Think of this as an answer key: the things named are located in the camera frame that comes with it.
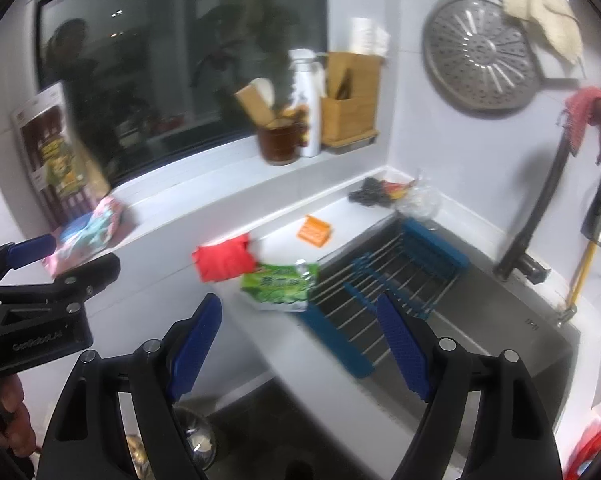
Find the person's left hand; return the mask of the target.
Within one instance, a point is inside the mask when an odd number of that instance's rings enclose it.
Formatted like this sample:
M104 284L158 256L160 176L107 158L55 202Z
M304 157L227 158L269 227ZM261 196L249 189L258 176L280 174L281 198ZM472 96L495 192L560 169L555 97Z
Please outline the person's left hand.
M17 457L29 457L38 450L36 433L24 400L23 385L17 375L0 379L0 402L11 415L5 430L0 430L0 448L10 448Z

